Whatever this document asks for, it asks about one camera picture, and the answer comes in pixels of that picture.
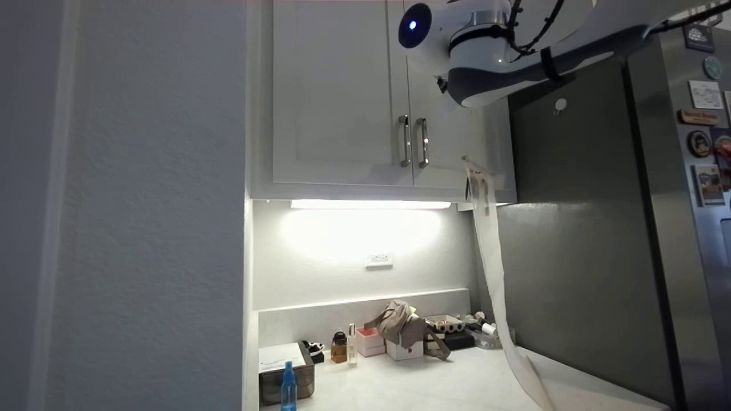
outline stainless steel refrigerator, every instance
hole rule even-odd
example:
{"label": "stainless steel refrigerator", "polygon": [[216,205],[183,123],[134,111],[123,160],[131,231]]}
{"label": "stainless steel refrigerator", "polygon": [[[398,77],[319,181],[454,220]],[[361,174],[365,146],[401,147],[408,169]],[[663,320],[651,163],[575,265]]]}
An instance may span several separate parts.
{"label": "stainless steel refrigerator", "polygon": [[731,33],[678,30],[510,98],[518,344],[672,409],[731,409],[724,90]]}

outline cabinet handle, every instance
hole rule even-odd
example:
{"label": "cabinet handle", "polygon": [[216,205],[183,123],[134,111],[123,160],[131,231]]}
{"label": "cabinet handle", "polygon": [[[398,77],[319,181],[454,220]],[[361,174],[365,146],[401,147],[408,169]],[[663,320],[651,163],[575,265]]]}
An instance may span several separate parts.
{"label": "cabinet handle", "polygon": [[410,136],[408,136],[408,113],[398,117],[398,128],[401,129],[401,160],[400,167],[410,167]]}
{"label": "cabinet handle", "polygon": [[430,163],[430,129],[426,129],[426,119],[415,120],[415,129],[420,129],[420,157],[417,157],[417,169],[426,169]]}

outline under-cabinet light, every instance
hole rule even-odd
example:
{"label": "under-cabinet light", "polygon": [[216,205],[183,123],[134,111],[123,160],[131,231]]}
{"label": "under-cabinet light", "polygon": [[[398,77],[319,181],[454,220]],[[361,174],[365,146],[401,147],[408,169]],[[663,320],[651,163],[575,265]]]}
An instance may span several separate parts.
{"label": "under-cabinet light", "polygon": [[446,210],[447,201],[325,201],[295,198],[290,208],[297,210]]}

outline countertop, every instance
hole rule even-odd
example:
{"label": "countertop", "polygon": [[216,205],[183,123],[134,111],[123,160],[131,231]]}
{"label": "countertop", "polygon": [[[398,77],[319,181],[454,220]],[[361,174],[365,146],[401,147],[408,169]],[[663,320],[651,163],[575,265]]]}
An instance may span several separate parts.
{"label": "countertop", "polygon": [[[653,399],[528,354],[559,411],[655,411]],[[392,360],[359,356],[350,363],[314,365],[314,393],[297,401],[301,411],[538,411],[523,393],[501,350],[456,350],[450,360],[425,356]]]}

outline white cabinet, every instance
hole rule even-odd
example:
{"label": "white cabinet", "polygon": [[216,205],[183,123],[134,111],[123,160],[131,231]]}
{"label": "white cabinet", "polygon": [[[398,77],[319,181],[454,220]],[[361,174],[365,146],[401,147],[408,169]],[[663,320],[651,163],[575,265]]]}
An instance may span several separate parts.
{"label": "white cabinet", "polygon": [[459,195],[480,119],[408,68],[396,40],[401,9],[392,0],[274,0],[274,185]]}

